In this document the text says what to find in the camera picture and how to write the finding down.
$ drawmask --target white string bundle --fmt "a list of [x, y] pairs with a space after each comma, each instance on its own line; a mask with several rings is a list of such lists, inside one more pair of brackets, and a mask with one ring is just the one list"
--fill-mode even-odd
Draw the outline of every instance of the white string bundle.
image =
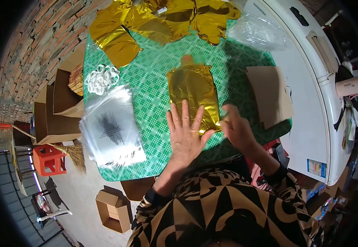
[[89, 92], [103, 95], [112, 85], [120, 81], [120, 71], [114, 66], [100, 64], [97, 70], [93, 70], [84, 80]]

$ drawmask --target broom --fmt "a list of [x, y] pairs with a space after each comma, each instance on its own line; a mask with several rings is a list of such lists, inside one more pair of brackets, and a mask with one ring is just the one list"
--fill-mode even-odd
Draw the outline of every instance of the broom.
[[[18, 128], [17, 126], [15, 126], [15, 125], [12, 125], [12, 126], [13, 126], [13, 128], [20, 131], [21, 133], [29, 136], [30, 138], [36, 139], [36, 137], [28, 134], [27, 132], [23, 131], [22, 129]], [[47, 143], [47, 144], [50, 146], [53, 146], [57, 150], [66, 154], [73, 161], [73, 164], [74, 164], [75, 168], [77, 169], [77, 171], [80, 172], [80, 174], [82, 174], [82, 175], [86, 174], [86, 165], [85, 165], [85, 161], [84, 161], [84, 154], [83, 154], [82, 146], [79, 146], [79, 145], [61, 146], [61, 145], [55, 145], [55, 144], [50, 144], [50, 143]]]

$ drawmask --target green checkered tablecloth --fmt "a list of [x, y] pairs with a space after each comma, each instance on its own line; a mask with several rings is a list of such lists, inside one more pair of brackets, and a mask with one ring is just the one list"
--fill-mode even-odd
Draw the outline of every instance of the green checkered tablecloth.
[[[235, 21], [228, 20], [228, 28], [234, 23]], [[143, 51], [129, 65], [119, 69], [119, 85], [129, 83], [134, 89], [133, 107], [147, 160], [112, 170], [99, 168], [105, 180], [122, 181], [150, 177], [160, 174], [166, 166], [171, 146], [165, 118], [169, 109], [168, 80], [165, 74], [172, 68], [178, 68], [181, 57], [185, 54], [202, 54], [205, 57], [205, 64], [212, 66], [211, 73], [218, 93], [221, 115], [225, 114], [221, 108], [223, 103], [235, 104], [241, 116], [250, 120], [253, 133], [260, 144], [290, 131], [290, 119], [267, 130], [261, 126], [256, 101], [243, 72], [246, 66], [275, 66], [270, 53], [252, 50], [230, 38], [221, 39], [218, 46], [211, 46], [201, 40], [195, 31], [191, 32], [190, 36], [164, 46], [135, 32], [130, 33]], [[96, 70], [99, 64], [108, 65], [111, 62], [88, 35], [84, 78]], [[85, 103], [89, 95], [87, 87], [84, 86]], [[218, 161], [235, 154], [238, 154], [238, 151], [223, 137], [223, 133], [219, 132], [208, 141], [196, 164]]]

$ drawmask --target patterned blouse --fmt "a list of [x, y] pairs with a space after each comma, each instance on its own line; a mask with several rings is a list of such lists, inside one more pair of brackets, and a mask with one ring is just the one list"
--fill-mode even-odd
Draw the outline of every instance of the patterned blouse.
[[294, 176], [281, 165], [266, 180], [271, 193], [216, 168], [186, 176], [171, 198], [150, 189], [127, 246], [205, 246], [222, 239], [243, 246], [321, 246], [323, 230], [308, 215]]

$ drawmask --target white refrigerator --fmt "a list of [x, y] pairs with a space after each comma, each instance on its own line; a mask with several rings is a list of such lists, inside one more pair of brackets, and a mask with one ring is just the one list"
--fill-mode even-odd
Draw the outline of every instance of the white refrigerator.
[[306, 39], [311, 31], [326, 37], [325, 33], [297, 0], [248, 0], [243, 12], [278, 23], [292, 40], [288, 49], [271, 52], [292, 91], [292, 129], [280, 138], [289, 154], [288, 168], [334, 185], [350, 156], [342, 149], [345, 118], [337, 131], [333, 126], [340, 116], [342, 99], [336, 94], [335, 74], [327, 72]]

